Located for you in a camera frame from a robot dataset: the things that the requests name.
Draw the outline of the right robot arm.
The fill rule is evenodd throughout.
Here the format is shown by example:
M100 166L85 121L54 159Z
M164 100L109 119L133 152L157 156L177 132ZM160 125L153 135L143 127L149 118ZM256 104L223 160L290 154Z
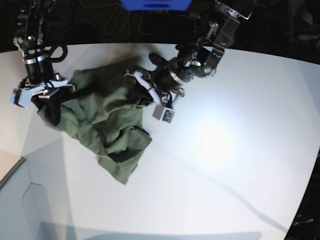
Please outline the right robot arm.
M65 44L46 44L46 34L56 20L51 16L54 0L28 0L21 6L17 17L20 28L15 32L13 44L22 54L26 77L12 92L10 102L21 108L33 103L44 109L45 119L53 126L61 120L61 90L76 89L66 77L56 73L54 63L62 62L68 48Z

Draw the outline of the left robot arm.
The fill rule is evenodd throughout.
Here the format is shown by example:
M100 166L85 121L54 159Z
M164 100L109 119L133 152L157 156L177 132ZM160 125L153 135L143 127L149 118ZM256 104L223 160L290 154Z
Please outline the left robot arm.
M132 99L136 105L155 103L173 109L185 96L183 86L193 78L205 78L216 72L217 66L234 41L241 21L248 20L256 6L255 0L215 0L209 9L191 15L196 37L177 44L176 57L170 60L151 52L149 60L156 66L150 71L142 67L126 71L136 79Z

